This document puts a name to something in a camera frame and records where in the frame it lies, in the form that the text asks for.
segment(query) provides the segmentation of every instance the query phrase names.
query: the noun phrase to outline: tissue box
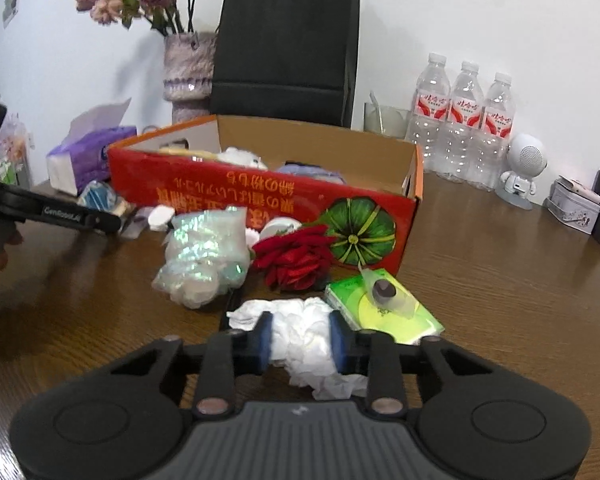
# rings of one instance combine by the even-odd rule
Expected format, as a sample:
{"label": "tissue box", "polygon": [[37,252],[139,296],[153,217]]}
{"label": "tissue box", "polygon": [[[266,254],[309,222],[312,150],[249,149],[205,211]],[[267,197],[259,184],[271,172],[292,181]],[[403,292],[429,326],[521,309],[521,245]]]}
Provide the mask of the tissue box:
{"label": "tissue box", "polygon": [[[218,153],[228,146],[260,156],[269,171],[160,153],[163,146]],[[299,161],[338,173],[346,184],[277,173]],[[419,147],[336,126],[254,117],[208,116],[110,147],[111,182],[139,206],[164,204],[178,213],[248,209],[261,230],[278,216],[330,225],[344,243],[331,252],[343,266],[358,261],[397,272],[422,197]]]}
{"label": "tissue box", "polygon": [[[413,295],[386,270],[378,269],[376,273],[393,283],[396,289],[413,298]],[[328,285],[324,291],[324,299],[342,313],[353,330],[368,328],[386,332],[400,344],[417,344],[420,338],[426,335],[440,335],[444,330],[440,322],[420,302],[411,319],[376,307],[368,298],[365,282],[360,274]]]}
{"label": "tissue box", "polygon": [[46,156],[51,187],[77,196],[92,180],[110,177],[107,150],[110,144],[137,135],[135,126],[119,126],[91,132],[60,144]]}

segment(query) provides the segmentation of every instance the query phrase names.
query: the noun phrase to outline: black paper bag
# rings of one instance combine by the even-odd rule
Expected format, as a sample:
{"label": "black paper bag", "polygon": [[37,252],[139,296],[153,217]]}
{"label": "black paper bag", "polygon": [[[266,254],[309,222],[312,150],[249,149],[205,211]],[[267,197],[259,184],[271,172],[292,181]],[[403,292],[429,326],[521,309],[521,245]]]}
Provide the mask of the black paper bag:
{"label": "black paper bag", "polygon": [[351,126],[360,0],[224,0],[215,114]]}

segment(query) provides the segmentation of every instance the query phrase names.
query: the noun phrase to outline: plastic water bottle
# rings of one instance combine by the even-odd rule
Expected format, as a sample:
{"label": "plastic water bottle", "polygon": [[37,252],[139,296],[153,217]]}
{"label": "plastic water bottle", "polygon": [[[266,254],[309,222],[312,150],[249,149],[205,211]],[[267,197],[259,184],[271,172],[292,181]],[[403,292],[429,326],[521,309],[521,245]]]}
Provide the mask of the plastic water bottle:
{"label": "plastic water bottle", "polygon": [[445,72],[446,57],[429,54],[429,65],[418,78],[413,99],[413,112],[406,140],[419,144],[424,152],[425,171],[433,170],[440,126],[446,120],[450,83]]}
{"label": "plastic water bottle", "polygon": [[484,99],[478,83],[479,69],[475,63],[462,62],[462,72],[451,91],[448,122],[440,129],[434,168],[447,180],[461,182],[468,171],[467,149],[480,123]]}
{"label": "plastic water bottle", "polygon": [[502,171],[506,139],[511,133],[516,105],[511,96],[511,76],[496,73],[484,100],[480,132],[469,145],[469,171],[466,179],[475,187],[493,190]]}

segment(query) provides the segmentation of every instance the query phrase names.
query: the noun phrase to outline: poster on wall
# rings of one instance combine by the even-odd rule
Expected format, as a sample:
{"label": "poster on wall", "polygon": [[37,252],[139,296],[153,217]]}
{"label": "poster on wall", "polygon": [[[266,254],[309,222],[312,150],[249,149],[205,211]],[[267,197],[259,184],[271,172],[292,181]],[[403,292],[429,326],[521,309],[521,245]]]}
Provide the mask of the poster on wall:
{"label": "poster on wall", "polygon": [[11,23],[13,17],[18,13],[18,4],[20,0],[4,0],[4,10],[2,11],[2,23],[4,28]]}

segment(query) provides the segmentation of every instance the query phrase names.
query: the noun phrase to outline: cardboard box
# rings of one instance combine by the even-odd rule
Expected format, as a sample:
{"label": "cardboard box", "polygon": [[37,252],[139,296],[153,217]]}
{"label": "cardboard box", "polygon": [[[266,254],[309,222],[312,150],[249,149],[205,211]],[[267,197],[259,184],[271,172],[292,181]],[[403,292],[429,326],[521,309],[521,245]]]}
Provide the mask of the cardboard box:
{"label": "cardboard box", "polygon": [[[157,153],[173,144],[212,153],[235,146],[272,170],[288,161],[315,164],[339,172],[347,185]],[[341,264],[361,258],[394,274],[422,199],[422,154],[414,144],[295,121],[199,118],[113,144],[109,166],[129,202],[178,212],[244,206],[254,229],[277,216],[326,222],[337,232],[331,250]]]}

